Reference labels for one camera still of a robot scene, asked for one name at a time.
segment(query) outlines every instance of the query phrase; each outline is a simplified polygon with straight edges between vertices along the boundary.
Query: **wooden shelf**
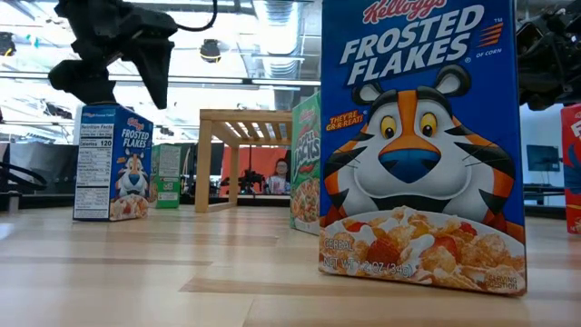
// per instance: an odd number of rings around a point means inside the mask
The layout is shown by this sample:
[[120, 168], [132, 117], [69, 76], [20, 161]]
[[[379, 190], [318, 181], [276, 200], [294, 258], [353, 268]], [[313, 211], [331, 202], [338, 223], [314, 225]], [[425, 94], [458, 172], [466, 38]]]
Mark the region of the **wooden shelf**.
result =
[[[283, 135], [281, 125], [285, 126]], [[208, 205], [212, 137], [222, 140], [232, 149], [230, 178], [238, 180], [238, 149], [240, 145], [291, 145], [291, 111], [201, 109], [196, 177], [196, 212], [207, 213], [232, 208], [238, 200], [238, 184], [230, 184], [228, 205]]]

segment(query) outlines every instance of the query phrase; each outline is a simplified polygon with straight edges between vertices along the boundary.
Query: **blue cereal box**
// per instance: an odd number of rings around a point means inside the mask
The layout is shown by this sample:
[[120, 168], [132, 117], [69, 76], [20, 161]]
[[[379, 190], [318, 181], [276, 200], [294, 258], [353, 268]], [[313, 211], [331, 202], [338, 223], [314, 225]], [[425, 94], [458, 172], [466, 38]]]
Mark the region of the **blue cereal box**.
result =
[[152, 122], [119, 104], [83, 108], [73, 219], [147, 217], [152, 134]]
[[325, 273], [527, 289], [514, 2], [323, 1]]

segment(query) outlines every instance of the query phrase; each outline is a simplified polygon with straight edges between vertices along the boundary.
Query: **cereal box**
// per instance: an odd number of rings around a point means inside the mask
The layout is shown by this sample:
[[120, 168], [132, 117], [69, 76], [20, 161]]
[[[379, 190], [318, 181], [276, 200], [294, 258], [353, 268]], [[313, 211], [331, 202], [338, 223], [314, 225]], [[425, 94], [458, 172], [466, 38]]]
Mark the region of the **cereal box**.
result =
[[526, 292], [514, 22], [508, 0], [323, 1], [322, 272]]
[[566, 229], [581, 234], [581, 105], [561, 111]]
[[81, 113], [75, 220], [147, 217], [153, 124], [119, 104]]
[[150, 206], [177, 208], [180, 206], [180, 156], [182, 148], [159, 144], [152, 149]]
[[290, 227], [319, 235], [320, 95], [292, 109]]

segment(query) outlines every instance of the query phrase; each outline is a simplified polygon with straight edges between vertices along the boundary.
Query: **person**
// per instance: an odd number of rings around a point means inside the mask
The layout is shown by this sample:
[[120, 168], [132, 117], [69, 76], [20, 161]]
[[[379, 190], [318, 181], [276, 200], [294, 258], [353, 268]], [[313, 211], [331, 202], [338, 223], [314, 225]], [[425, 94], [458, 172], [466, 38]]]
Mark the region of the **person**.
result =
[[266, 194], [290, 194], [291, 184], [287, 182], [287, 172], [289, 166], [287, 162], [281, 158], [276, 162], [274, 174], [266, 179], [264, 183], [264, 192]]

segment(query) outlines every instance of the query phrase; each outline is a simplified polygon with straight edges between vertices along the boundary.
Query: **wooden tabletop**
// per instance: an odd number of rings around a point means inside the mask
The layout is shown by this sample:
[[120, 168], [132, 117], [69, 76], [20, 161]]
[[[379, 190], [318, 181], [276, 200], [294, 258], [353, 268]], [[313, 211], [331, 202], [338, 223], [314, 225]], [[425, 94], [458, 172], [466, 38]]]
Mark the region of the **wooden tabletop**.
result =
[[581, 326], [581, 237], [563, 221], [527, 218], [515, 299], [321, 274], [318, 238], [290, 230], [288, 208], [71, 215], [0, 213], [1, 326]]

